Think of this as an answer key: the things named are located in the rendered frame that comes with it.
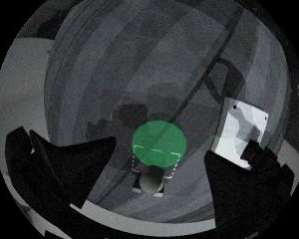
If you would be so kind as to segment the green glass bottle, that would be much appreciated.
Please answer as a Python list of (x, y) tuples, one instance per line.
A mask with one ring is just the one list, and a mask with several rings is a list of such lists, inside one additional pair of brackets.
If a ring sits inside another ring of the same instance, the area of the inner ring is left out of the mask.
[(145, 163), (139, 186), (142, 191), (153, 194), (164, 186), (165, 168), (181, 160), (186, 139), (176, 117), (158, 112), (143, 120), (134, 132), (131, 146), (137, 159)]

